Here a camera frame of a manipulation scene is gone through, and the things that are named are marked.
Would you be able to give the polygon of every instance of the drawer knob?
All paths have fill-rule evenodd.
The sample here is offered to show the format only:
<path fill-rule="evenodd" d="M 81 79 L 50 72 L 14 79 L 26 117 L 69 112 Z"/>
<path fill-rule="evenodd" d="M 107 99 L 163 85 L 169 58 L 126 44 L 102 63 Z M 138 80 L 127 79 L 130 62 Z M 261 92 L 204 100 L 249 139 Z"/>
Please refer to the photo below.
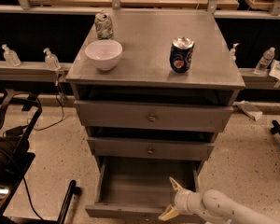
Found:
<path fill-rule="evenodd" d="M 154 114 L 150 114 L 150 115 L 148 116 L 148 120 L 149 120 L 150 122 L 154 122 L 154 121 L 157 120 L 157 118 L 154 116 Z"/>
<path fill-rule="evenodd" d="M 153 155 L 154 152 L 155 152 L 155 150 L 153 150 L 153 148 L 150 147 L 150 148 L 148 149 L 148 151 L 147 151 L 147 154 Z"/>

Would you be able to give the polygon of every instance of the concrete floor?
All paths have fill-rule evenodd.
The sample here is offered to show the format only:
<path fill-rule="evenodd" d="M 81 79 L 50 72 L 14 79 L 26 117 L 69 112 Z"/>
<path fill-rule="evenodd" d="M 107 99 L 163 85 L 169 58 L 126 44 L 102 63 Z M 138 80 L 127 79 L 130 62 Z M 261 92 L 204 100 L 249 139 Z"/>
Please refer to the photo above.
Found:
<path fill-rule="evenodd" d="M 42 128 L 58 121 L 61 108 L 54 99 L 42 97 L 43 113 L 36 124 Z M 35 209 L 44 219 L 57 219 L 70 180 L 75 179 L 82 194 L 75 196 L 66 223 L 121 224 L 123 219 L 92 218 L 86 204 L 95 199 L 99 170 L 87 144 L 72 100 L 64 108 L 64 121 L 30 135 L 30 151 L 36 154 L 26 178 Z M 254 121 L 235 108 L 231 119 L 215 144 L 216 147 L 199 175 L 200 192 L 218 189 L 244 204 L 280 222 L 280 136 L 271 135 L 272 120 L 280 121 L 280 104 L 254 103 L 264 115 Z M 12 109 L 7 123 L 23 124 L 31 116 Z M 21 183 L 6 216 L 34 217 Z M 153 223 L 138 220 L 134 223 Z"/>

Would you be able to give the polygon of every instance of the soda can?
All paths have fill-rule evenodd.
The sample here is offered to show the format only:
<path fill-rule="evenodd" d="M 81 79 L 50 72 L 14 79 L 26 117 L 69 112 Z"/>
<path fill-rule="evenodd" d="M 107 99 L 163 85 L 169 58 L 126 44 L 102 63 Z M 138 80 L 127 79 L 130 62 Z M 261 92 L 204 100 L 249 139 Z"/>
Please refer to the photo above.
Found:
<path fill-rule="evenodd" d="M 95 15 L 95 30 L 99 40 L 113 38 L 113 24 L 109 14 L 99 12 Z"/>
<path fill-rule="evenodd" d="M 170 52 L 170 65 L 177 73 L 189 70 L 195 42 L 184 36 L 173 40 Z"/>

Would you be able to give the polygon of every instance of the gray cabinet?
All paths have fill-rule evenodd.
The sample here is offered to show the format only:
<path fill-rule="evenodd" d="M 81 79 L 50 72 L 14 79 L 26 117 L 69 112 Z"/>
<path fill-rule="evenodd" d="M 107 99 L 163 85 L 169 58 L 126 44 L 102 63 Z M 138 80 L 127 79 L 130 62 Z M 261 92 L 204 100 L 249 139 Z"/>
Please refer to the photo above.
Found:
<path fill-rule="evenodd" d="M 96 39 L 92 28 L 66 78 L 101 170 L 96 201 L 86 210 L 91 217 L 157 219 L 174 196 L 169 176 L 198 190 L 197 175 L 245 85 L 211 14 L 109 13 L 123 46 L 118 66 L 102 72 L 90 64 L 84 49 Z M 185 74 L 169 64 L 178 35 L 196 42 Z M 197 216 L 175 220 L 201 222 Z"/>

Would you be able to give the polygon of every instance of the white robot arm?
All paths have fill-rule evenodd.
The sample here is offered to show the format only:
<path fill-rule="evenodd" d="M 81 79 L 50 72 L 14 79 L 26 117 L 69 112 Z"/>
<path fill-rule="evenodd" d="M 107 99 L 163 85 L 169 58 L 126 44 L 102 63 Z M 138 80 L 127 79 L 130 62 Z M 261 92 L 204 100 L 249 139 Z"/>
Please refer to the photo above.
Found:
<path fill-rule="evenodd" d="M 178 215 L 198 215 L 209 224 L 278 224 L 236 203 L 218 190 L 210 189 L 201 194 L 184 189 L 173 178 L 169 179 L 176 191 L 175 204 L 169 205 L 159 220 L 168 220 Z"/>

